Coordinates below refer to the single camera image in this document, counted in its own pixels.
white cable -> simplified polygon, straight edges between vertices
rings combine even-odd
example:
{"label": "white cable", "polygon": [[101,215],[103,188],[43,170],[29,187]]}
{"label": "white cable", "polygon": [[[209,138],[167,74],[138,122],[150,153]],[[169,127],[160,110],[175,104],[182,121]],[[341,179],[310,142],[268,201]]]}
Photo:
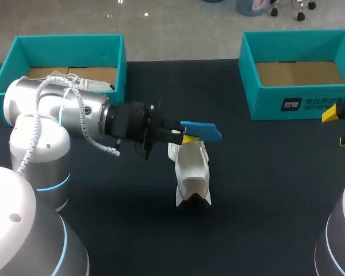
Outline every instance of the white cable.
{"label": "white cable", "polygon": [[80,118],[80,127],[82,128],[82,133],[85,137],[85,139],[98,148],[99,150],[106,151],[107,153],[110,153],[114,156],[119,156],[120,152],[116,150],[115,148],[112,147],[106,147],[104,145],[101,145],[100,143],[96,142],[95,140],[92,139],[92,137],[88,134],[88,127],[86,125],[86,112],[85,112],[85,105],[83,103],[82,96],[76,86],[68,79],[63,78],[61,76],[48,76],[46,80],[44,80],[37,88],[36,90],[36,105],[34,109],[34,127],[33,127],[33,134],[30,140],[29,148],[27,149],[22,163],[20,164],[17,172],[22,175],[24,173],[24,170],[26,166],[28,165],[30,161],[30,157],[33,154],[33,151],[36,148],[37,142],[39,140],[39,135],[41,132],[41,121],[40,121],[40,115],[39,115],[39,104],[40,104],[40,96],[41,92],[44,90],[46,86],[48,86],[52,82],[63,82],[65,83],[68,87],[70,87],[71,91],[74,93],[77,101],[78,101],[78,106],[79,106],[79,118]]}

chair wheel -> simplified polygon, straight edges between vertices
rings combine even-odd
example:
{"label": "chair wheel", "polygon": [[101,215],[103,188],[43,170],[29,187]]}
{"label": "chair wheel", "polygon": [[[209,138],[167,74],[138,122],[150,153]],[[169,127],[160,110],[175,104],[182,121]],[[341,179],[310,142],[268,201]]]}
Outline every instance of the chair wheel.
{"label": "chair wheel", "polygon": [[278,10],[277,8],[273,8],[272,11],[271,11],[271,16],[277,16],[278,15]]}
{"label": "chair wheel", "polygon": [[314,10],[316,8],[316,6],[317,6],[316,2],[309,2],[308,3],[308,7],[310,10]]}
{"label": "chair wheel", "polygon": [[298,13],[298,21],[303,21],[305,19],[305,14],[300,12]]}

logo on box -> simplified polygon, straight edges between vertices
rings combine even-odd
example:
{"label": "logo on box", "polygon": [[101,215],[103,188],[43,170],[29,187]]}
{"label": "logo on box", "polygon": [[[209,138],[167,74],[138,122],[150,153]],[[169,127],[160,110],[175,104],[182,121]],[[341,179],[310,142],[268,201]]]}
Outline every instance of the logo on box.
{"label": "logo on box", "polygon": [[298,111],[302,98],[285,98],[283,99],[281,111]]}

blue foam piece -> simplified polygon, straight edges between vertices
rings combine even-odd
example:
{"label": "blue foam piece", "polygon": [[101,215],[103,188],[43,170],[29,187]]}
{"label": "blue foam piece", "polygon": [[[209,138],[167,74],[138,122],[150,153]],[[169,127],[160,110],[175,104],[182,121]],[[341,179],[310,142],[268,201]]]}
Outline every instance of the blue foam piece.
{"label": "blue foam piece", "polygon": [[181,121],[180,123],[186,128],[184,134],[197,136],[204,142],[220,142],[223,139],[215,124],[190,121]]}

water bottle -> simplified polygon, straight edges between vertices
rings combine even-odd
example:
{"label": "water bottle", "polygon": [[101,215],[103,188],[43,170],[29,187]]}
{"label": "water bottle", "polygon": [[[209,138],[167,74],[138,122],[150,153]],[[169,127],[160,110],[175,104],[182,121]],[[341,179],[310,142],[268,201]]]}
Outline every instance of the water bottle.
{"label": "water bottle", "polygon": [[236,10],[245,16],[259,16],[268,4],[269,0],[236,0]]}

